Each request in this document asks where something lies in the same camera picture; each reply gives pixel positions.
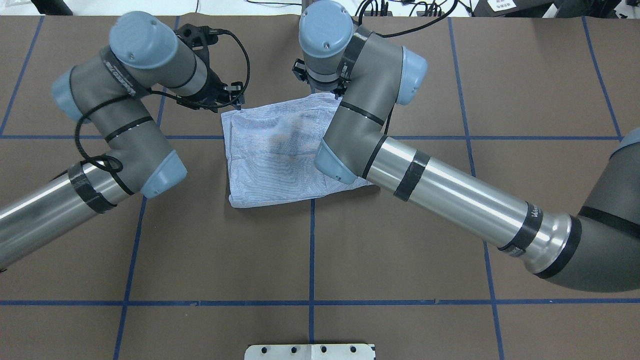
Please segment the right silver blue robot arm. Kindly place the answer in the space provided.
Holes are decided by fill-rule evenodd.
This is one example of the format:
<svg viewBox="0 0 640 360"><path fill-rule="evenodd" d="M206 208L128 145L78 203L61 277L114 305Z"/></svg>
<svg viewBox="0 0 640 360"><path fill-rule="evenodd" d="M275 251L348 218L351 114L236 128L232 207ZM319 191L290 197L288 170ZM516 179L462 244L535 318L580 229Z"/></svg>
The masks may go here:
<svg viewBox="0 0 640 360"><path fill-rule="evenodd" d="M368 180L560 287L599 293L640 287L638 129L611 153L577 215L544 212L382 132L394 105L409 104L422 85L423 57L355 25L331 0L302 11L298 41L298 78L342 94L314 157L318 171L347 185Z"/></svg>

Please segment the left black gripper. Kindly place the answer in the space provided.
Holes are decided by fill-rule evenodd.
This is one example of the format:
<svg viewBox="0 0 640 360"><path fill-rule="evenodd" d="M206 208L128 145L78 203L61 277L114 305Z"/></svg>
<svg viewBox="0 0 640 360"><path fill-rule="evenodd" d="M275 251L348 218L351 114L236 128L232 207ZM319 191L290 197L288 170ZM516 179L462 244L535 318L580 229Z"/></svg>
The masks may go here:
<svg viewBox="0 0 640 360"><path fill-rule="evenodd" d="M208 66L196 65L194 75L190 79L190 109L219 109L231 105L234 110L243 108L241 97L246 91L242 81L226 84Z"/></svg>

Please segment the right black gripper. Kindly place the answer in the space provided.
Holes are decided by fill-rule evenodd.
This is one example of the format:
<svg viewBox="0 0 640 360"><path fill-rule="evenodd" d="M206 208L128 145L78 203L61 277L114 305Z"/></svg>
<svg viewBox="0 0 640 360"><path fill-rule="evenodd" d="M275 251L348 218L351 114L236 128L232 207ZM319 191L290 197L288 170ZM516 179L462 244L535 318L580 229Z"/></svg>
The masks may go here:
<svg viewBox="0 0 640 360"><path fill-rule="evenodd" d="M311 75L307 75L307 82L310 85L312 94L316 92L331 92L336 96L343 96L346 92L345 80L340 77L329 81L322 81Z"/></svg>

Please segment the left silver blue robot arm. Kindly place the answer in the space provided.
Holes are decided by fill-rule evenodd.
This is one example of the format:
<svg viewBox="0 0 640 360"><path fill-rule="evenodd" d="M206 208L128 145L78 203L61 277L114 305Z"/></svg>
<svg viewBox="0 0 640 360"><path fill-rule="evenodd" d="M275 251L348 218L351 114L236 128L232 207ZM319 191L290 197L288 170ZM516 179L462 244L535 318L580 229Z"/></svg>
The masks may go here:
<svg viewBox="0 0 640 360"><path fill-rule="evenodd" d="M247 81L226 84L210 67L209 47L231 31L185 23L177 30L150 13L117 18L98 55L51 86L75 122L82 159L45 186L1 210L1 270L135 194L155 198L187 175L142 98L165 96L193 110L244 103Z"/></svg>

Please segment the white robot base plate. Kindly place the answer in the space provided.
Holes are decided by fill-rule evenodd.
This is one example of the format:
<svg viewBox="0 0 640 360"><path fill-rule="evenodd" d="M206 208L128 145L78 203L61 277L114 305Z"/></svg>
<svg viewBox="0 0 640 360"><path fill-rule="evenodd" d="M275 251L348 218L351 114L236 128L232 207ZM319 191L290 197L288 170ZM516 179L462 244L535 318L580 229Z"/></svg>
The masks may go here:
<svg viewBox="0 0 640 360"><path fill-rule="evenodd" d="M375 360L373 344L254 344L247 347L245 360Z"/></svg>

